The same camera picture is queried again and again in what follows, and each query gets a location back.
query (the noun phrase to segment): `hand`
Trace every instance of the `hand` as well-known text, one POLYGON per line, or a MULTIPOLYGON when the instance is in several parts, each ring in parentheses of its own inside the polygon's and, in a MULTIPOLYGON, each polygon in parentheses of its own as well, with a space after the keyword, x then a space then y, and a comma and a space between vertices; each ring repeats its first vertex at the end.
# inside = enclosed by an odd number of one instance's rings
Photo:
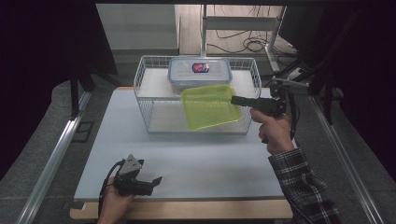
POLYGON ((114 176, 108 179, 98 224, 110 224, 119 221, 134 198, 134 195, 120 196, 116 188, 114 188, 113 182, 114 176))
POLYGON ((262 124, 259 129, 259 137, 268 140, 267 150, 271 155, 294 149, 290 139, 290 120, 288 116, 284 115, 274 119, 254 108, 250 109, 250 115, 254 121, 262 124))

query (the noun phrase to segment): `wire basket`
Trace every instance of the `wire basket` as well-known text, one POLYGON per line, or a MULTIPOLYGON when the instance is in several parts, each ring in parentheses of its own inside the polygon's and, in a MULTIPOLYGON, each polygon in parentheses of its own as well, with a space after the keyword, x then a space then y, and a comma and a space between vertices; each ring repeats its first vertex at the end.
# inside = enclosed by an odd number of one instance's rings
MULTIPOLYGON (((251 122, 249 108, 241 106, 242 118, 236 122, 191 131, 186 124, 179 95, 167 79, 169 63, 180 56, 143 56, 134 77, 134 94, 149 133, 238 133, 246 134, 251 122)), ((235 94, 260 97, 262 82, 252 58, 224 58, 233 73, 235 94)))

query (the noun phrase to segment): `black device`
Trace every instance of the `black device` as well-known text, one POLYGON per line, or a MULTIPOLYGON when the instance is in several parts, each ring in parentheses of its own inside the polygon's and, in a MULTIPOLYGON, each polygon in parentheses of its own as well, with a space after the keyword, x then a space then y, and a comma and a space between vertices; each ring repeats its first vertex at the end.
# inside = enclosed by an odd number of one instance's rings
POLYGON ((126 195, 148 195, 152 194, 154 187, 160 185, 162 176, 154 179, 152 182, 139 181, 136 179, 143 167, 144 160, 137 161, 136 158, 130 154, 126 160, 118 161, 108 173, 103 182, 102 189, 99 195, 98 215, 102 211, 103 199, 106 192, 107 182, 114 169, 119 166, 120 169, 116 172, 113 186, 121 196, 126 195))
POLYGON ((296 105, 294 102, 294 95, 291 91, 283 86, 281 83, 276 83, 270 86, 271 96, 273 98, 245 98, 241 96, 233 96, 231 98, 231 104, 249 106, 260 110, 267 116, 277 118, 286 113, 287 109, 287 96, 289 97, 290 113, 291 113, 291 125, 290 125, 290 138, 292 139, 295 134, 297 125, 297 112, 296 105))

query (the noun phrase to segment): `plaid shirt sleeve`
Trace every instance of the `plaid shirt sleeve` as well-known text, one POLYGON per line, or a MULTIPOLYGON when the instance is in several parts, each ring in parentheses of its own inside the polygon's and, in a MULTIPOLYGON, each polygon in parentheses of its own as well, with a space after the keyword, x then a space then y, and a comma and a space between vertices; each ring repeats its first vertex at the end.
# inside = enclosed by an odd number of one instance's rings
POLYGON ((342 223, 327 196, 326 183, 315 176, 300 148, 271 156, 269 161, 291 205, 292 223, 342 223))

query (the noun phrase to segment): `black curtain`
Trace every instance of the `black curtain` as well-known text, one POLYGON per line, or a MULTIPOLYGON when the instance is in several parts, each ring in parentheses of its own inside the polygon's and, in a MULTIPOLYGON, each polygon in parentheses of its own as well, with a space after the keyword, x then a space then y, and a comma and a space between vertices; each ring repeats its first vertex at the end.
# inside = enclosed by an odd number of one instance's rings
POLYGON ((393 4, 367 4, 336 57, 334 73, 345 95, 341 108, 396 180, 395 12, 393 4))
POLYGON ((93 1, 0 4, 0 176, 19 156, 71 71, 117 74, 93 1))

